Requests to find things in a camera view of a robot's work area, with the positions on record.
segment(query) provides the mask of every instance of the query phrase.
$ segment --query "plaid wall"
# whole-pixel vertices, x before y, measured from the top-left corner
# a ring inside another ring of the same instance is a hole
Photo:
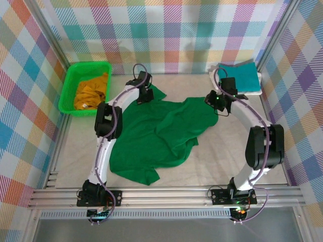
[[[285,166],[323,238],[323,0],[303,0],[263,72],[270,117],[285,129]]]
[[[0,3],[0,241],[12,242],[55,146],[65,71],[24,2]]]
[[[258,60],[289,0],[37,0],[70,62],[114,74],[205,73]]]

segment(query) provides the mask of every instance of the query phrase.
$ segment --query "purple cable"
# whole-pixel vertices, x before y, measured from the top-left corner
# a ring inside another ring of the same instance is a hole
[[[91,216],[90,217],[90,222],[91,222],[91,224],[92,225],[94,225],[94,224],[97,224],[97,225],[100,225],[101,223],[104,223],[104,222],[106,222],[107,221],[107,219],[111,216],[111,214],[113,213],[113,211],[114,211],[114,209],[115,209],[115,207],[116,207],[116,197],[113,195],[113,193],[104,185],[104,183],[103,183],[103,181],[101,180],[101,178],[100,178],[100,176],[99,176],[99,173],[97,172],[97,170],[98,170],[98,167],[97,167],[97,163],[98,163],[98,158],[99,158],[99,153],[100,153],[100,151],[101,151],[101,149],[102,149],[102,146],[103,146],[103,141],[104,141],[104,139],[105,138],[107,138],[107,137],[109,137],[110,135],[112,135],[113,134],[113,132],[116,130],[116,128],[117,128],[117,123],[118,123],[118,118],[117,118],[117,114],[116,114],[116,109],[115,109],[115,106],[116,106],[116,104],[117,104],[117,102],[118,102],[118,100],[124,95],[124,94],[126,94],[127,92],[129,92],[129,91],[131,91],[131,90],[133,90],[133,89],[135,89],[135,88],[137,88],[137,87],[139,87],[139,86],[141,86],[142,84],[144,84],[145,83],[145,81],[146,81],[146,79],[147,79],[147,77],[148,77],[148,72],[147,72],[147,68],[143,65],[143,64],[140,64],[140,63],[136,63],[134,66],[133,66],[133,68],[132,68],[132,73],[133,73],[133,76],[134,76],[134,78],[136,78],[135,77],[135,67],[136,66],[142,66],[143,68],[144,68],[144,70],[145,70],[145,72],[146,72],[146,74],[145,74],[145,77],[144,77],[144,79],[143,79],[143,81],[142,82],[140,82],[139,84],[137,84],[136,86],[134,86],[134,87],[132,87],[132,88],[129,88],[128,90],[125,90],[125,91],[123,91],[122,93],[120,93],[116,98],[115,98],[115,100],[113,101],[113,104],[112,104],[112,113],[113,113],[113,116],[114,116],[114,120],[115,120],[115,123],[114,123],[114,125],[113,125],[113,127],[112,127],[112,130],[107,134],[107,135],[104,135],[103,136],[103,138],[102,138],[102,140],[101,140],[101,142],[100,142],[100,145],[99,145],[99,148],[98,148],[98,150],[97,150],[97,154],[96,154],[96,158],[95,158],[95,165],[94,165],[94,170],[95,170],[95,174],[96,174],[96,177],[97,177],[97,179],[98,179],[98,181],[100,182],[100,184],[101,184],[101,186],[103,186],[103,188],[111,195],[111,197],[112,197],[112,199],[113,199],[113,206],[112,206],[112,208],[111,208],[111,211],[110,211],[110,213],[107,215],[107,217],[106,218],[104,218],[103,220],[101,220],[101,222],[94,222],[93,220],[92,220],[92,217],[93,216]]]
[[[268,198],[269,198],[269,194],[268,194],[268,191],[266,190],[266,189],[264,189],[264,188],[257,188],[257,187],[255,187],[251,182],[253,182],[254,180],[257,180],[260,176],[261,176],[261,174],[262,174],[262,172],[263,172],[263,170],[264,170],[264,168],[266,167],[266,164],[267,164],[267,159],[268,159],[268,154],[269,154],[269,142],[270,142],[270,140],[269,140],[269,129],[268,129],[268,127],[267,127],[267,125],[266,125],[266,123],[265,123],[265,121],[262,119],[262,117],[252,108],[252,107],[250,107],[247,103],[245,103],[244,101],[242,101],[242,100],[240,100],[239,98],[236,98],[235,96],[233,96],[233,95],[231,95],[231,94],[229,94],[229,93],[227,93],[226,91],[224,91],[221,87],[220,87],[220,85],[217,83],[217,79],[216,79],[216,74],[217,74],[217,72],[219,71],[219,70],[223,70],[225,73],[226,73],[226,76],[228,77],[228,73],[227,73],[227,71],[224,69],[224,68],[221,68],[221,67],[218,67],[215,71],[214,71],[214,75],[213,75],[213,78],[214,78],[214,82],[215,82],[215,84],[216,84],[216,86],[218,87],[218,89],[222,92],[222,93],[224,93],[225,95],[227,95],[227,96],[229,96],[230,98],[232,98],[233,100],[235,100],[235,101],[238,101],[238,102],[240,102],[241,104],[243,104],[246,108],[248,108],[257,118],[258,118],[258,120],[263,124],[263,126],[264,126],[264,130],[265,130],[265,133],[266,133],[266,148],[265,148],[265,152],[264,152],[264,158],[263,158],[263,164],[262,164],[262,166],[261,166],[261,169],[260,169],[260,171],[259,171],[259,173],[257,174],[257,176],[255,176],[253,179],[251,179],[251,180],[248,180],[248,182],[249,182],[249,184],[252,186],[252,188],[254,188],[255,190],[265,190],[265,192],[266,192],[266,200],[265,200],[265,202],[264,202],[264,204],[263,204],[263,206],[259,209],[259,211],[258,212],[256,212],[253,216],[251,216],[250,218],[247,218],[247,219],[245,219],[245,220],[243,220],[243,222],[247,222],[247,221],[250,221],[251,219],[253,219],[254,217],[256,217],[259,213],[261,213],[262,212],[262,210],[264,209],[264,207],[265,207],[265,205],[266,205],[266,203],[267,203],[267,201],[268,201]]]

